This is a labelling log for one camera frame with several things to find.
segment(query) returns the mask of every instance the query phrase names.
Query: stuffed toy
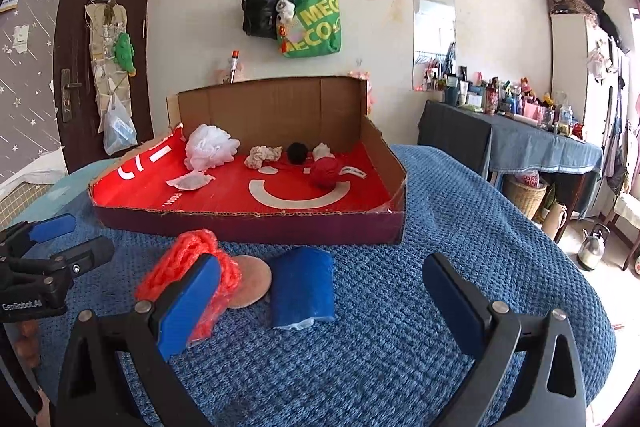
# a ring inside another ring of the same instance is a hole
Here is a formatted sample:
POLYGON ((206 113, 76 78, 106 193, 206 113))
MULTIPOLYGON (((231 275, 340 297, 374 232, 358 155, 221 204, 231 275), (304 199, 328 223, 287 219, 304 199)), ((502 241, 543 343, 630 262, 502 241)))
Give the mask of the stuffed toy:
POLYGON ((121 33, 114 45, 115 58, 113 59, 117 65, 129 73, 129 76, 136 76, 136 68, 133 67, 133 46, 128 33, 121 33))
MULTIPOLYGON (((295 16, 295 4, 290 0, 279 0, 276 4, 276 12, 278 12, 276 22, 281 36, 286 37, 289 42, 300 42, 305 38, 305 27, 295 16)), ((286 43, 283 42, 283 46, 286 50, 286 43)))
POLYGON ((296 5, 290 0, 279 0, 276 4, 276 12, 278 12, 278 23, 288 25, 296 13, 296 5))

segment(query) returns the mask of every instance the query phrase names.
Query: knitted blanket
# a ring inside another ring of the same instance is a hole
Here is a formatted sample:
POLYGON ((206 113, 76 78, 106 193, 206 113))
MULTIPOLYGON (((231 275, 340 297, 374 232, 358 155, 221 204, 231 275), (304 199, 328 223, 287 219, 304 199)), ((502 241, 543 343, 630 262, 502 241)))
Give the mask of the knitted blanket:
MULTIPOLYGON (((616 350, 614 334, 577 267, 506 198, 450 156, 420 146, 395 146, 394 152, 408 171, 404 241, 326 248, 335 260, 334 323, 271 330, 266 298, 226 311, 210 339, 170 359, 213 425, 429 425, 472 363, 422 285, 422 261, 435 251, 488 299, 505 301, 516 312, 567 311, 588 403, 603 386, 616 350)), ((76 216, 76 231, 38 245, 30 257, 48 257, 98 234, 113 240, 116 253, 110 263, 76 280, 66 315, 40 322, 38 378, 53 401, 78 313, 85 308, 99 315, 127 312, 133 289, 173 241, 105 229, 86 194, 63 212, 76 216)), ((267 259, 288 247, 223 243, 223 248, 267 259)), ((132 363, 123 361, 145 420, 153 425, 158 417, 132 363)), ((517 365, 489 411, 491 421, 506 403, 517 365)))

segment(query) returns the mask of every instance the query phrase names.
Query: black backpack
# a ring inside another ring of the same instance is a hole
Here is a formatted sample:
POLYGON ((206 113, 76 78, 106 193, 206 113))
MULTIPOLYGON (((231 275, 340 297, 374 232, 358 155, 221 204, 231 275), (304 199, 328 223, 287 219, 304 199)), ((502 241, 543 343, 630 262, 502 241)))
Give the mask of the black backpack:
POLYGON ((242 0, 242 29, 250 37, 277 39, 276 4, 279 0, 242 0))

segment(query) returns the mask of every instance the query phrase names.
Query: black yarn ball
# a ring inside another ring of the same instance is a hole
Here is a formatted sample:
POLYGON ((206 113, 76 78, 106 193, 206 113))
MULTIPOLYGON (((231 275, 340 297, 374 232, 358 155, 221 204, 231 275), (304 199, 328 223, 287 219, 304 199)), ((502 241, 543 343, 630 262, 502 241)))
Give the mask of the black yarn ball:
POLYGON ((302 165, 308 153, 309 149, 303 143, 293 142, 287 147, 287 158, 292 165, 302 165))

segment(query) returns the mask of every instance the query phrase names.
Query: white wardrobe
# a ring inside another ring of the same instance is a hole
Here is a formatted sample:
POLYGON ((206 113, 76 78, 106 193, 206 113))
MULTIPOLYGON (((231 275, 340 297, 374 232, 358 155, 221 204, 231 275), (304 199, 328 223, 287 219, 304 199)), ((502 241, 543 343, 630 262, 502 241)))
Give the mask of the white wardrobe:
MULTIPOLYGON (((584 139, 606 153, 618 101, 618 71, 626 87, 622 91, 623 126, 628 103, 629 61, 615 42, 598 26, 593 26, 581 14, 551 16, 553 34, 553 77, 551 95, 565 93, 574 118, 584 124, 584 139), (604 77, 596 80, 587 64, 590 53, 600 48, 610 60, 604 77)), ((606 182, 598 184, 597 192, 609 192, 606 182)), ((587 216, 599 213, 600 204, 593 201, 587 216)))

